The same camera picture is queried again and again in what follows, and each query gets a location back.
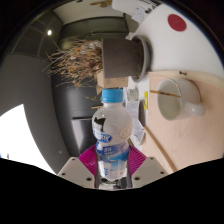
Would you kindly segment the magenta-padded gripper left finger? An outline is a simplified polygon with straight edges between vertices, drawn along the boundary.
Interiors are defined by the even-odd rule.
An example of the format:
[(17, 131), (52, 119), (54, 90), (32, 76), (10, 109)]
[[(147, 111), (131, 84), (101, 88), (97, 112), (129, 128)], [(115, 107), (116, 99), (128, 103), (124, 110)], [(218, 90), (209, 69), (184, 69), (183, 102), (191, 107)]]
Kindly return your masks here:
[(96, 187), (97, 156), (95, 146), (86, 149), (79, 157), (70, 157), (58, 176), (84, 188)]

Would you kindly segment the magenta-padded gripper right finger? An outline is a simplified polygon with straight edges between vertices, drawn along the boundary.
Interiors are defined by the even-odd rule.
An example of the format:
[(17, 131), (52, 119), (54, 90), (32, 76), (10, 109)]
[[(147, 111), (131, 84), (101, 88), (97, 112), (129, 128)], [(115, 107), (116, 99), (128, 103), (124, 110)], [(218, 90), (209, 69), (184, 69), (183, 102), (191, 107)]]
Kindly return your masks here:
[(133, 146), (129, 147), (127, 186), (140, 188), (167, 176), (167, 171), (155, 157), (146, 157)]

